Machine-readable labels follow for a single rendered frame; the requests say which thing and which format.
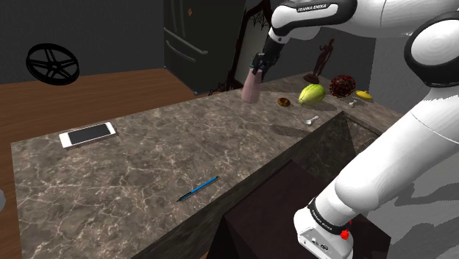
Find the dark ornate standing mirror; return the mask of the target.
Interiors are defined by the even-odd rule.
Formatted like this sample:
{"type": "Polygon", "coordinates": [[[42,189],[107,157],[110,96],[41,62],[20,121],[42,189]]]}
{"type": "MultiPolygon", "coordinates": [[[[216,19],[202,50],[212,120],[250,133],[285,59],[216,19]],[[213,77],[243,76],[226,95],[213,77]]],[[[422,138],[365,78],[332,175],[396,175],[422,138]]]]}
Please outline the dark ornate standing mirror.
{"type": "Polygon", "coordinates": [[[246,79],[248,65],[253,59],[253,53],[262,46],[261,38],[267,35],[271,26],[271,0],[256,0],[257,5],[251,9],[245,8],[241,28],[235,45],[232,67],[226,81],[210,90],[209,96],[218,92],[240,89],[246,79]]]}

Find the black wheel rim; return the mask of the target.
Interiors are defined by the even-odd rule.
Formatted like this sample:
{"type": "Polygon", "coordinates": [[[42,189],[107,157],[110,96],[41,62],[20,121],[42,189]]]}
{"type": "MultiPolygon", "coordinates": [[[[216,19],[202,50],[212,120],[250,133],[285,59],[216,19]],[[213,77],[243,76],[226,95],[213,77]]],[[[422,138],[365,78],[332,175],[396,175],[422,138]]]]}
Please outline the black wheel rim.
{"type": "Polygon", "coordinates": [[[28,72],[48,85],[70,85],[80,75],[77,57],[53,43],[39,43],[30,48],[25,62],[28,72]]]}

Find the blue pen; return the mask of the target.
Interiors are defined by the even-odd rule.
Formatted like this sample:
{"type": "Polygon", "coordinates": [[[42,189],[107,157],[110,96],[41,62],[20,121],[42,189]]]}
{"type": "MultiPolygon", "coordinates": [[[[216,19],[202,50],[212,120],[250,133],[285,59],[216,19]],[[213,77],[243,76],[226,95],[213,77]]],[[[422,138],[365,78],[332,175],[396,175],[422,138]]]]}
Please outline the blue pen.
{"type": "Polygon", "coordinates": [[[203,188],[206,188],[207,186],[209,186],[210,184],[212,184],[213,182],[215,182],[219,178],[220,178],[220,176],[215,176],[215,177],[209,179],[208,181],[203,182],[201,185],[197,186],[196,188],[192,189],[188,193],[186,193],[186,194],[182,195],[180,198],[178,198],[177,202],[182,202],[182,201],[188,199],[190,196],[193,196],[195,193],[199,192],[203,188]]]}

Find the dark robot stand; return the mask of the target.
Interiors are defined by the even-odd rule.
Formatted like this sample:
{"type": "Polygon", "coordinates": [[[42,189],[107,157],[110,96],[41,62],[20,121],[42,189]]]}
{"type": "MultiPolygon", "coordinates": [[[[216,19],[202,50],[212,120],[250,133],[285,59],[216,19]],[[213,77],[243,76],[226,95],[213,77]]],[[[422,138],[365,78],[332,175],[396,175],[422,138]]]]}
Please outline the dark robot stand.
{"type": "Polygon", "coordinates": [[[293,216],[323,187],[289,160],[222,216],[206,259],[318,259],[298,242],[293,216]]]}

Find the dark brown human figurine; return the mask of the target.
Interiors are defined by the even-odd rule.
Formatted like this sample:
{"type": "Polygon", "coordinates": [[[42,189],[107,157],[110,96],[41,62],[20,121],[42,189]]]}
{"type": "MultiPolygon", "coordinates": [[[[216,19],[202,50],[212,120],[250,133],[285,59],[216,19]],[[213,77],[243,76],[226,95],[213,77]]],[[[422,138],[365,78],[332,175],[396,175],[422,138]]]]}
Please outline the dark brown human figurine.
{"type": "Polygon", "coordinates": [[[334,49],[333,47],[334,41],[335,41],[335,38],[331,38],[327,44],[319,47],[319,50],[321,52],[317,58],[313,72],[303,76],[303,79],[306,82],[309,82],[312,84],[319,84],[319,75],[321,74],[324,66],[326,65],[327,61],[329,60],[332,54],[332,51],[334,49]]]}

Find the dark red spiky ball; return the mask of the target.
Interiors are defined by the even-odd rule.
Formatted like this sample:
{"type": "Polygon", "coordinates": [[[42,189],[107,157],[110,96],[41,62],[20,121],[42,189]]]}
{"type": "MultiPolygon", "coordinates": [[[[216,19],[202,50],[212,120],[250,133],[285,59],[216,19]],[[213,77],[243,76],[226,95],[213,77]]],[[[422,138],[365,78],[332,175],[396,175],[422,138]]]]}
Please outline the dark red spiky ball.
{"type": "Polygon", "coordinates": [[[344,98],[354,92],[355,80],[349,75],[339,75],[331,80],[330,93],[337,98],[344,98]]]}

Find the dark refrigerator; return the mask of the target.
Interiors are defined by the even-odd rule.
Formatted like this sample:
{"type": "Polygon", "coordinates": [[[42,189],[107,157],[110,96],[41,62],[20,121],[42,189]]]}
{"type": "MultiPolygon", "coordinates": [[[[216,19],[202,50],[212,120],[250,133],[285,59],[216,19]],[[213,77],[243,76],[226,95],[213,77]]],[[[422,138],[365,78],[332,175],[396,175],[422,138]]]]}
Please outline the dark refrigerator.
{"type": "Polygon", "coordinates": [[[246,0],[164,0],[165,67],[196,95],[227,78],[246,0]]]}

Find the white smartphone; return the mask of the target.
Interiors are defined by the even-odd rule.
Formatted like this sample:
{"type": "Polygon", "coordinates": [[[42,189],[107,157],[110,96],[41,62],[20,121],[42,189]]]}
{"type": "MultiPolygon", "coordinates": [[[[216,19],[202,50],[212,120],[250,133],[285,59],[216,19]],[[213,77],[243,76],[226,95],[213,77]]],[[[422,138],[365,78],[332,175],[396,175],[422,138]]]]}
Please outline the white smartphone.
{"type": "Polygon", "coordinates": [[[113,125],[110,122],[104,122],[72,130],[70,132],[60,133],[59,138],[62,147],[65,149],[115,134],[116,131],[113,125]]]}

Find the yellow-green ribbed fruit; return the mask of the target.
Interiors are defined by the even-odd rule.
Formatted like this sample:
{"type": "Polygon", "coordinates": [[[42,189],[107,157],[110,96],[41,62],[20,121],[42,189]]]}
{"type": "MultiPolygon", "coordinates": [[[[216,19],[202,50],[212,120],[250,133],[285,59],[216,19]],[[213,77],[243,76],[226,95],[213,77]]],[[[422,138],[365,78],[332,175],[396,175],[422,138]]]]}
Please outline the yellow-green ribbed fruit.
{"type": "Polygon", "coordinates": [[[321,102],[326,95],[325,89],[319,84],[309,84],[302,90],[299,96],[299,103],[312,105],[321,102]]]}

